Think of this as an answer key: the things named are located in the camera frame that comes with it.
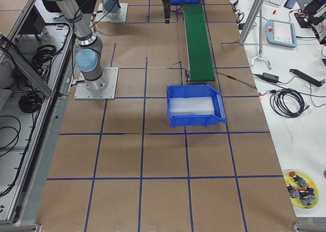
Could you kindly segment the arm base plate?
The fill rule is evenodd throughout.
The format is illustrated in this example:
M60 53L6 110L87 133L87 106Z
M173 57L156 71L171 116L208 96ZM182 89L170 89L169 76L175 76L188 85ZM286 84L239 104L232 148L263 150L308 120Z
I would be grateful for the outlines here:
M85 80L81 73L79 80L83 81L76 86L74 99L76 100L114 100L118 79L118 67L103 67L102 76L96 81Z
M120 3L120 9L117 9L117 12L108 13L103 4L100 3L95 15L95 22L118 22L124 23L127 16L128 3Z

